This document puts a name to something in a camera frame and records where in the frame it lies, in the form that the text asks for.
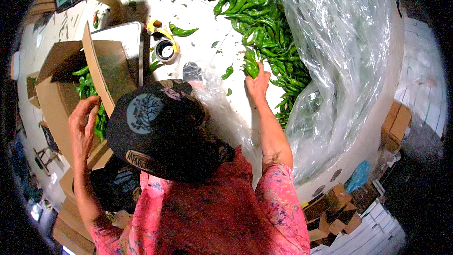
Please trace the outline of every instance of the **cardboard flap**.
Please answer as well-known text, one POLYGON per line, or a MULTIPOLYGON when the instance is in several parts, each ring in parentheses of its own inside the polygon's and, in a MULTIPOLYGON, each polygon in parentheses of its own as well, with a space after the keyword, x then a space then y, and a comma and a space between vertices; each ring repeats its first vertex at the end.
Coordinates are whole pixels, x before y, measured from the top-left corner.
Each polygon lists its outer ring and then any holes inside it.
POLYGON ((93 41, 88 22, 82 38, 93 83, 108 117, 116 101, 136 89, 121 42, 93 41))
POLYGON ((52 76, 54 72, 60 72, 67 65, 78 65, 81 61, 84 61, 83 51, 80 51, 82 48, 81 41, 54 43, 42 65, 36 83, 41 83, 52 76))

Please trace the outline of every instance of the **clear plastic sheet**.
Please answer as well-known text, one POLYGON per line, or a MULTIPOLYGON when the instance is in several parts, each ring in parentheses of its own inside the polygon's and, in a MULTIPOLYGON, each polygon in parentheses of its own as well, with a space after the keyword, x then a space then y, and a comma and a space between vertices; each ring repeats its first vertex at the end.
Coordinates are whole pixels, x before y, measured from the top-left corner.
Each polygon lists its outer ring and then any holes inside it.
POLYGON ((263 154, 260 136, 231 108, 226 98, 223 80, 215 74, 215 66, 211 62, 203 60, 192 60, 192 62, 203 69, 203 83, 191 83, 191 85, 198 100, 209 111, 206 129, 208 133, 222 139, 232 147, 242 146, 242 154, 252 164, 253 187, 255 188, 262 174, 263 154))
POLYGON ((285 133, 294 180, 307 182, 347 151, 379 96, 394 0, 282 0, 313 81, 297 98, 285 133))

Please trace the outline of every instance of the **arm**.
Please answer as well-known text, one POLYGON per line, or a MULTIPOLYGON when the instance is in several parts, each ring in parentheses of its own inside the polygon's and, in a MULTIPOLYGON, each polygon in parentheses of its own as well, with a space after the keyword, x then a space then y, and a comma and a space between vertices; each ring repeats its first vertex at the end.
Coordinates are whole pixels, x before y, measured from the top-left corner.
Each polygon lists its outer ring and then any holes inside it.
POLYGON ((88 154, 93 145, 94 125, 99 103, 98 96, 81 100, 68 120, 74 157, 74 193, 80 217, 88 232, 93 224, 110 223, 94 194, 87 167, 88 154), (87 115, 89 115, 88 122, 85 125, 87 115))
POLYGON ((270 73, 264 71, 262 63, 258 62, 260 72, 255 79, 246 77, 247 89, 255 102, 260 115, 261 145, 263 147, 263 171, 273 163, 286 164, 293 168, 293 153, 278 120, 270 110, 266 100, 270 73))

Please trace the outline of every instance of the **floral pink blouse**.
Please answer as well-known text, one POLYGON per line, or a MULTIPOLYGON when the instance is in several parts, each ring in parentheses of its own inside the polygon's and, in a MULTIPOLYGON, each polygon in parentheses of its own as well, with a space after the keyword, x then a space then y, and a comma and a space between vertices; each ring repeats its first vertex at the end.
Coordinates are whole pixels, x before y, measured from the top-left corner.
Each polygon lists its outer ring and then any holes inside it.
POLYGON ((203 185, 142 172, 142 194, 126 229, 91 226, 98 254, 303 254, 307 225, 291 169, 267 168, 255 191, 252 165, 235 148, 203 185))

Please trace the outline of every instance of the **person's right hand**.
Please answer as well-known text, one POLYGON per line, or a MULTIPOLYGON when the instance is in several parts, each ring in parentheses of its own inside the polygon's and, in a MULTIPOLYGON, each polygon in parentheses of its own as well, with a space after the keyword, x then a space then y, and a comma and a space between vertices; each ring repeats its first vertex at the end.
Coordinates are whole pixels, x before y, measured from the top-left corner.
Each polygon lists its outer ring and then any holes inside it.
POLYGON ((69 116, 69 134, 71 136, 74 168, 83 169, 87 164, 88 154, 93 145, 94 125, 101 100, 99 96, 91 96, 81 100, 69 116))
POLYGON ((267 87, 269 87, 269 78, 270 73, 264 71, 264 66, 261 62, 257 62, 259 73, 255 79, 252 77, 246 77, 246 85, 247 89, 249 90, 250 95, 252 96, 253 101, 256 105, 259 105, 263 102, 266 102, 266 91, 267 87))

